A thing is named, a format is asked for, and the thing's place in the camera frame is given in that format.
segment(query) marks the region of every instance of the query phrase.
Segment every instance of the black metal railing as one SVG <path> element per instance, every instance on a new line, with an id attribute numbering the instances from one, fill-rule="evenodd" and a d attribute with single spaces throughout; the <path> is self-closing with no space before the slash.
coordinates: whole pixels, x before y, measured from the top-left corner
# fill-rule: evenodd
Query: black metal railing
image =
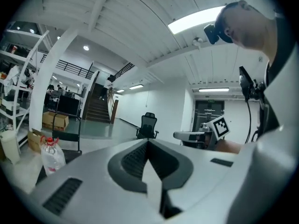
<path id="1" fill-rule="evenodd" d="M 117 72 L 111 79 L 110 81 L 113 82 L 114 80 L 116 80 L 116 78 L 120 77 L 123 73 L 127 72 L 128 70 L 132 69 L 134 67 L 134 65 L 129 62 L 127 65 L 125 65 L 124 68 L 122 68 L 119 72 Z"/>
<path id="2" fill-rule="evenodd" d="M 41 59 L 41 63 L 43 63 L 43 61 L 45 60 L 46 57 L 47 57 L 47 55 L 44 54 L 42 59 Z M 56 65 L 56 68 L 61 69 L 61 70 L 65 70 L 65 71 L 67 71 L 69 73 L 72 73 L 76 76 L 84 77 L 84 78 L 89 79 L 89 80 L 92 78 L 92 75 L 94 73 L 90 70 L 84 69 L 82 67 L 79 67 L 77 65 L 74 65 L 72 63 L 62 61 L 62 60 L 58 61 L 57 65 Z"/>

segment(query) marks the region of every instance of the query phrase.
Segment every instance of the neck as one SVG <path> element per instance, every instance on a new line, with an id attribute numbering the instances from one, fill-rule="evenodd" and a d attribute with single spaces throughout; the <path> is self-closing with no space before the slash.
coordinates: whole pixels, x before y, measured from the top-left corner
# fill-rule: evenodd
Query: neck
<path id="1" fill-rule="evenodd" d="M 275 20 L 267 19 L 262 52 L 268 57 L 270 66 L 273 64 L 277 51 L 277 26 Z"/>

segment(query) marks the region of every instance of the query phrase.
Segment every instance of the ear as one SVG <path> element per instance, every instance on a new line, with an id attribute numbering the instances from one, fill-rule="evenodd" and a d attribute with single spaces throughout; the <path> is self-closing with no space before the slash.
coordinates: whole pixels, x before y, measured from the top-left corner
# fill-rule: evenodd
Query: ear
<path id="1" fill-rule="evenodd" d="M 238 2 L 239 6 L 241 6 L 244 10 L 250 10 L 250 6 L 248 5 L 247 1 L 240 0 Z"/>

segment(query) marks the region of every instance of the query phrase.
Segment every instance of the baseboard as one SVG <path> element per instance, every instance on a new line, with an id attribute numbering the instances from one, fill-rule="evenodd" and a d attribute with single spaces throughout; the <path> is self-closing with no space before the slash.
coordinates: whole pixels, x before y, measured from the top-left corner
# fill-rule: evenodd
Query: baseboard
<path id="1" fill-rule="evenodd" d="M 122 121 L 125 121 L 126 123 L 128 123 L 128 124 L 130 124 L 130 125 L 133 125 L 135 128 L 140 128 L 140 127 L 138 127 L 138 126 L 136 126 L 136 125 L 134 125 L 134 124 L 132 124 L 132 123 L 130 123 L 130 122 L 124 120 L 124 119 L 121 119 L 121 120 L 122 120 Z"/>

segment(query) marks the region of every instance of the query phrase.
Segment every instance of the plastic bottle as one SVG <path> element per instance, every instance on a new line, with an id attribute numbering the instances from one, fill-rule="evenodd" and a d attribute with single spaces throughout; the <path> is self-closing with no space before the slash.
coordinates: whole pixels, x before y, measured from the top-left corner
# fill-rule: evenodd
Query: plastic bottle
<path id="1" fill-rule="evenodd" d="M 47 138 L 46 143 L 41 147 L 43 167 L 46 175 L 49 176 L 55 173 L 65 165 L 65 157 L 61 147 L 57 144 L 59 139 L 54 141 L 52 138 Z"/>

